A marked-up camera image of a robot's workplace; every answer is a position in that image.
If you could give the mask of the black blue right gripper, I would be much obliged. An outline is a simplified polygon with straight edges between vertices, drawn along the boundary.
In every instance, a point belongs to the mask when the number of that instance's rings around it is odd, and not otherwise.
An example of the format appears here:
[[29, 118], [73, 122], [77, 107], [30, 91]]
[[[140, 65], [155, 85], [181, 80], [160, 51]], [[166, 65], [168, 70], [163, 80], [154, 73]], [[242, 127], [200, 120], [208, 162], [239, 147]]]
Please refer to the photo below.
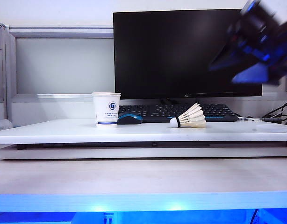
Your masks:
[[[272, 16], [245, 14], [229, 28], [230, 39], [209, 63], [208, 70], [237, 69], [236, 84], [279, 85], [287, 76], [287, 22]], [[244, 59], [256, 58], [246, 69]]]

